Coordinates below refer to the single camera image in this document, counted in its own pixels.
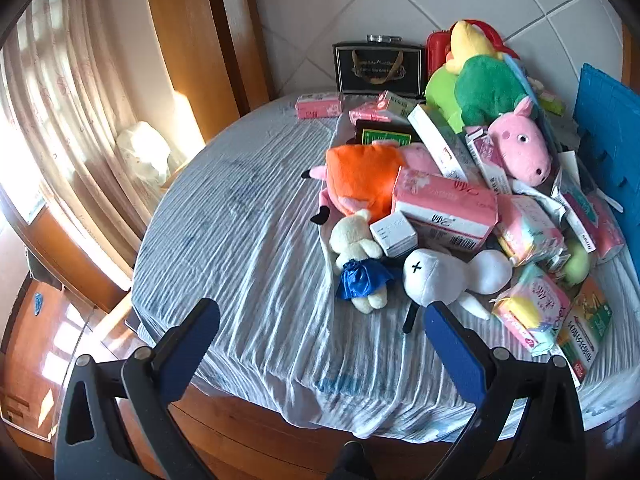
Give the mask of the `cream bear plush blue dress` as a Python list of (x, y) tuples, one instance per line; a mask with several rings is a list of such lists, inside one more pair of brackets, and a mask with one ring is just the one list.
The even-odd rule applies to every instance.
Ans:
[(337, 222), (329, 238), (336, 255), (336, 296), (363, 314), (386, 307), (387, 284), (395, 279), (382, 261), (384, 252), (372, 237), (370, 220), (370, 211), (360, 209)]

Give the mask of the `pink tissue pack far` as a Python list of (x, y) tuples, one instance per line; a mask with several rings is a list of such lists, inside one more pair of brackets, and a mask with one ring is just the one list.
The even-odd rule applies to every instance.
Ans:
[(340, 92), (305, 93), (295, 103), (298, 119), (332, 118), (342, 114), (343, 98)]

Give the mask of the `green label dark box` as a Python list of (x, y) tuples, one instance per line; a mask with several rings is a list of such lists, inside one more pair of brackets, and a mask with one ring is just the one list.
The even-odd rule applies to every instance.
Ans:
[(358, 144), (372, 144), (374, 141), (396, 141), (400, 146), (421, 141), (420, 136), (411, 126), (363, 119), (356, 122), (355, 139)]

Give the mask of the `long white carton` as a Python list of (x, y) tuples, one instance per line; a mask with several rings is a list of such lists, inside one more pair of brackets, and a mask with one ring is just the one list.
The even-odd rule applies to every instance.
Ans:
[(477, 182), (473, 159), (442, 114), (431, 107), (418, 104), (410, 112), (408, 121), (444, 177), (468, 183)]

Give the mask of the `beige curtain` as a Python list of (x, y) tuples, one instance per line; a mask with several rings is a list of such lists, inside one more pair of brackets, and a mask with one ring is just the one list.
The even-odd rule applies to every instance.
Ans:
[(1, 102), (47, 199), (90, 252), (130, 271), (169, 164), (134, 150), (148, 126), (116, 61), (107, 0), (32, 0), (1, 49)]

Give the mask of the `orange green medicine box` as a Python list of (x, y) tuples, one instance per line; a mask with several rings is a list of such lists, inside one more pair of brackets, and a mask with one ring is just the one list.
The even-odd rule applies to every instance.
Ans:
[(574, 384), (579, 387), (586, 379), (599, 353), (613, 312), (604, 293), (592, 276), (570, 304), (556, 344), (567, 360)]

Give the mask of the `red toy suitcase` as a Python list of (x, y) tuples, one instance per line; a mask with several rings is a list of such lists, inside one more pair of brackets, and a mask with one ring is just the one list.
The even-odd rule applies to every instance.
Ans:
[(431, 77), (445, 66), (449, 73), (459, 75), (464, 63), (477, 55), (502, 60), (505, 55), (518, 58), (498, 32), (480, 20), (460, 20), (450, 29), (432, 32), (426, 40), (426, 71)]

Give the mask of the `kotex pad pack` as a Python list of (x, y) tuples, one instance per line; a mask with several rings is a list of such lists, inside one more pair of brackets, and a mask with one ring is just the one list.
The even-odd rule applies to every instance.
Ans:
[(541, 356), (555, 345), (568, 310), (566, 293), (536, 263), (527, 263), (516, 283), (498, 296), (492, 314), (532, 356)]

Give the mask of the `white rabbit plush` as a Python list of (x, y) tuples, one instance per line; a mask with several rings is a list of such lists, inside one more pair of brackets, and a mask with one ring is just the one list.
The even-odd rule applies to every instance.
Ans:
[(457, 302), (469, 314), (488, 320), (489, 312), (476, 298), (500, 292), (510, 282), (513, 266), (498, 250), (486, 249), (465, 262), (443, 252), (416, 249), (405, 260), (402, 284), (411, 299), (402, 331), (411, 333), (420, 307), (436, 301)]

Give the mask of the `small white box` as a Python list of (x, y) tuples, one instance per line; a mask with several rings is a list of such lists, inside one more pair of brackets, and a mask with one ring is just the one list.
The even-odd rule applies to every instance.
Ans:
[(401, 211), (371, 223), (370, 231), (388, 258), (401, 257), (418, 247), (418, 233)]

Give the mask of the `orange pink plush toy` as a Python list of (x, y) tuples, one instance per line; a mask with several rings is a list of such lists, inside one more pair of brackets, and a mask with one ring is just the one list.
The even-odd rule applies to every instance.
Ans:
[(344, 144), (326, 151), (326, 163), (303, 173), (304, 179), (323, 182), (318, 212), (310, 218), (323, 226), (333, 209), (345, 217), (367, 209), (369, 222), (392, 211), (393, 189), (401, 167), (442, 173), (422, 143), (400, 146), (396, 141)]

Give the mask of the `pastel pad pack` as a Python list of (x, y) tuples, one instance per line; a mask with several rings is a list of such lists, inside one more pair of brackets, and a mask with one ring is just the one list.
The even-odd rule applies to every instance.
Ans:
[(500, 194), (497, 205), (494, 233), (514, 266), (555, 257), (565, 248), (560, 230), (533, 198)]

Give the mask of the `green round plush ball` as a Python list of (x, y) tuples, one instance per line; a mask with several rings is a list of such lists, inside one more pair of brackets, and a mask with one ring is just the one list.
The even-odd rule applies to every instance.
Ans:
[(562, 267), (562, 279), (570, 286), (582, 284), (591, 268), (591, 258), (579, 240), (570, 238), (565, 242), (568, 259)]

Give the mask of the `large pink tissue pack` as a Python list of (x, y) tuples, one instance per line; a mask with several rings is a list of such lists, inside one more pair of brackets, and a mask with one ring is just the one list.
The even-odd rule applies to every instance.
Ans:
[(489, 188), (406, 167), (395, 181), (392, 211), (428, 240), (468, 254), (482, 248), (498, 222), (497, 194)]

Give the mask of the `green yellow plush dinosaur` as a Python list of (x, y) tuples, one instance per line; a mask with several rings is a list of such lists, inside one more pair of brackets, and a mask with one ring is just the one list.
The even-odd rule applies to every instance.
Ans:
[(464, 63), (459, 75), (442, 66), (428, 77), (426, 104), (438, 110), (456, 133), (469, 126), (488, 126), (530, 96), (515, 61), (507, 54), (502, 60), (477, 55)]

